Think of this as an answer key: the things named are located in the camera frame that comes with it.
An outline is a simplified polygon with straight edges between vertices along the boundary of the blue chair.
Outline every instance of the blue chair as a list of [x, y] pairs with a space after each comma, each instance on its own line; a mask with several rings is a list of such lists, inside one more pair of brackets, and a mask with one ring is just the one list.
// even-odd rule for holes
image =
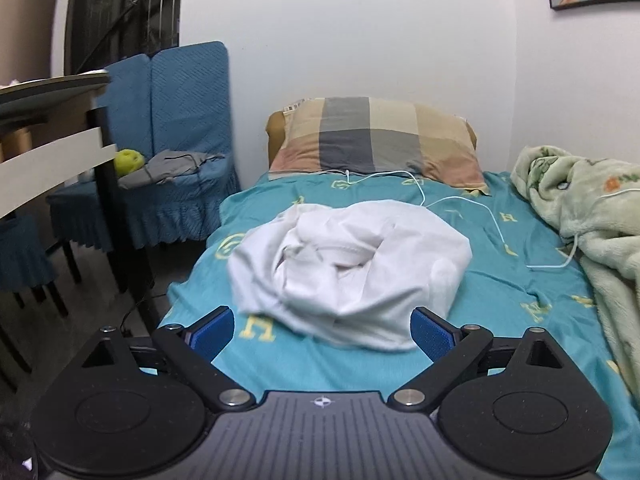
[[[31, 216], [13, 216], [0, 219], [0, 290], [14, 294], [18, 305], [23, 308], [24, 302], [19, 291], [24, 288], [33, 290], [36, 300], [44, 301], [45, 285], [51, 295], [60, 316], [68, 316], [65, 303], [62, 301], [54, 283], [56, 271], [40, 244], [35, 220]], [[20, 354], [7, 333], [0, 326], [0, 341], [4, 343], [9, 354], [25, 372], [31, 367]], [[0, 379], [15, 391], [15, 384], [0, 369]]]
[[[220, 226], [220, 203], [239, 190], [225, 46], [182, 46], [152, 59], [140, 54], [107, 70], [111, 83], [98, 104], [107, 107], [119, 149], [137, 150], [147, 160], [162, 150], [223, 155], [205, 162], [198, 173], [122, 191], [134, 245], [206, 239]], [[95, 182], [57, 190], [47, 202], [57, 238], [112, 250]]]

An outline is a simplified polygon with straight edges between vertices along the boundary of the metal grille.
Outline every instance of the metal grille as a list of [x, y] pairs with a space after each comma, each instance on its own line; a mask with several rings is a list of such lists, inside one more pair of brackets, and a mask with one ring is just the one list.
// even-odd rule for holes
[[65, 73], [177, 46], [179, 9], [180, 0], [69, 0]]

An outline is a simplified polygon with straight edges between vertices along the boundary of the green fleece blanket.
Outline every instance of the green fleece blanket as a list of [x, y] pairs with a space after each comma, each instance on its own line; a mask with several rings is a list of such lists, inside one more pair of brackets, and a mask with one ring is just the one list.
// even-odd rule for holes
[[561, 237], [577, 237], [604, 333], [640, 399], [640, 165], [539, 146], [522, 150], [511, 181]]

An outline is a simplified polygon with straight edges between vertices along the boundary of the floor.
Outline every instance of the floor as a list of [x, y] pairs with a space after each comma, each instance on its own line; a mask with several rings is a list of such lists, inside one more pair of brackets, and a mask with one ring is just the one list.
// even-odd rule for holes
[[[152, 294], [160, 316], [169, 309], [164, 296], [168, 285], [186, 280], [204, 249], [204, 242], [184, 242], [147, 251], [156, 277]], [[88, 337], [101, 326], [119, 326], [133, 305], [129, 293], [118, 293], [102, 252], [74, 246], [74, 254], [82, 274], [79, 285], [71, 279], [62, 251], [51, 257], [59, 274], [56, 285], [69, 310], [66, 319], [58, 315], [50, 299], [38, 304], [30, 290], [21, 293], [26, 304], [23, 310], [12, 294], [0, 293], [2, 326], [33, 368], [30, 375], [25, 374], [0, 345], [2, 368], [18, 385], [18, 392], [12, 394], [0, 381], [0, 422], [27, 421], [38, 398]], [[146, 335], [136, 312], [128, 317], [126, 327], [133, 335]]]

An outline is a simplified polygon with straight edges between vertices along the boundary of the bed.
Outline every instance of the bed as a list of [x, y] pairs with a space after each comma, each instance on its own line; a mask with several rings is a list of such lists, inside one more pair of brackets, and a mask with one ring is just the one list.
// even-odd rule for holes
[[[566, 260], [564, 244], [514, 192], [508, 173], [484, 173], [491, 195], [405, 176], [377, 176], [349, 184], [344, 175], [305, 174], [269, 180], [227, 198], [221, 227], [207, 240], [189, 279], [168, 291], [171, 309], [162, 324], [185, 326], [221, 304], [234, 311], [234, 339], [214, 364], [260, 399], [266, 390], [379, 390], [386, 398], [430, 364], [418, 349], [376, 352], [338, 348], [291, 332], [271, 319], [238, 314], [226, 261], [244, 234], [271, 221], [292, 204], [345, 207], [365, 200], [393, 199], [419, 204], [444, 197], [431, 210], [469, 238], [473, 259], [448, 321], [477, 323], [497, 336], [521, 336], [543, 326], [574, 359], [609, 406], [614, 434], [599, 473], [607, 480], [640, 478], [640, 422], [635, 403], [607, 347], [590, 284], [577, 262], [564, 269], [528, 269]], [[505, 244], [487, 206], [504, 235]]]

